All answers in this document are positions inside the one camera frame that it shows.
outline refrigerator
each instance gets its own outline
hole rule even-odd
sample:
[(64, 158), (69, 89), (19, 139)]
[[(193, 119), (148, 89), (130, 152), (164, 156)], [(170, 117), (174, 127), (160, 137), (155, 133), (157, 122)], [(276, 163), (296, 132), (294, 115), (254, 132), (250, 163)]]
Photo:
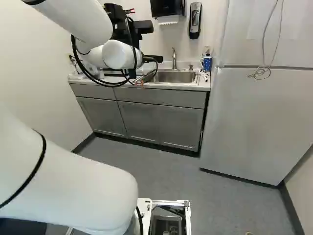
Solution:
[[(276, 186), (313, 143), (313, 1), (284, 1), (271, 76), (255, 80), (248, 75), (262, 65), (263, 30), (274, 3), (221, 1), (200, 167)], [(266, 32), (267, 62), (281, 4)]]

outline wall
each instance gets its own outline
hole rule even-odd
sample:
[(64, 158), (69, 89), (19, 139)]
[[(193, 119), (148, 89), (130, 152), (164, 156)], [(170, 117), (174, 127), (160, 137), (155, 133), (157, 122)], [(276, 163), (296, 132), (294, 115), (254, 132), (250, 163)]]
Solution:
[(305, 234), (313, 234), (313, 145), (285, 182)]
[(0, 7), (0, 101), (48, 139), (74, 149), (90, 133), (67, 75), (70, 35), (20, 0)]
[(199, 60), (204, 46), (212, 46), (215, 40), (215, 25), (220, 0), (199, 0), (202, 2), (201, 34), (197, 40), (188, 36), (190, 3), (186, 0), (187, 15), (181, 17), (178, 24), (159, 26), (152, 18), (149, 0), (100, 0), (101, 3), (113, 2), (124, 9), (135, 8), (136, 13), (130, 15), (134, 20), (152, 20), (155, 31), (143, 35), (140, 49), (148, 55), (163, 55), (164, 60), (172, 60), (172, 47), (176, 48), (178, 60)]

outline stainless steel sink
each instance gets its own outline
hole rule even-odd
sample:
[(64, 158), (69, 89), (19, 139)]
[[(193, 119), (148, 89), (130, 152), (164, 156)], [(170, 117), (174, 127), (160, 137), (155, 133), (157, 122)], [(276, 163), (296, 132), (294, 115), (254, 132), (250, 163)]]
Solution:
[(159, 70), (155, 77), (154, 72), (145, 76), (142, 80), (146, 83), (192, 83), (196, 80), (195, 71), (186, 70)]

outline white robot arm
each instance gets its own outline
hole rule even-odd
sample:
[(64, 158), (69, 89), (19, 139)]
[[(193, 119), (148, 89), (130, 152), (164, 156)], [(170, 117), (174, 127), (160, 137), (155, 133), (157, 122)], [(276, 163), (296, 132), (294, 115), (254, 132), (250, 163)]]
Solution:
[[(97, 0), (22, 0), (76, 38), (81, 57), (100, 68), (134, 67), (133, 48), (110, 40), (112, 23)], [(138, 67), (142, 53), (135, 49)]]
[[(110, 40), (112, 23), (97, 0), (23, 1), (74, 35), (77, 50), (91, 63), (134, 67), (133, 48)], [(136, 55), (140, 65), (137, 49)], [(0, 104), (0, 218), (122, 235), (135, 221), (137, 198), (131, 174), (59, 148)]]
[(137, 194), (131, 174), (63, 150), (0, 103), (0, 218), (123, 235), (138, 223)]

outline sink countertop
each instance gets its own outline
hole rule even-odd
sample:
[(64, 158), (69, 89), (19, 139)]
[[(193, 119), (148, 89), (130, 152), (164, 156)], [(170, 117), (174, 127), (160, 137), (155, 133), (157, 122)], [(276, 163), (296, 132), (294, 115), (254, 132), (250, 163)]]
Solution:
[[(141, 70), (141, 73), (146, 73), (149, 70)], [(199, 83), (144, 83), (143, 85), (135, 85), (133, 86), (130, 83), (126, 83), (121, 87), (132, 87), (132, 88), (152, 88), (152, 89), (166, 89), (166, 90), (185, 90), (185, 91), (210, 91), (211, 90), (211, 83), (210, 79), (208, 82), (205, 82), (204, 75), (199, 75)], [(125, 80), (124, 77), (105, 77), (102, 79), (106, 82), (119, 82)], [(86, 85), (95, 85), (99, 86), (98, 84), (92, 82), (84, 75), (77, 75), (75, 73), (70, 74), (68, 76), (68, 82), (73, 84), (86, 84)]]

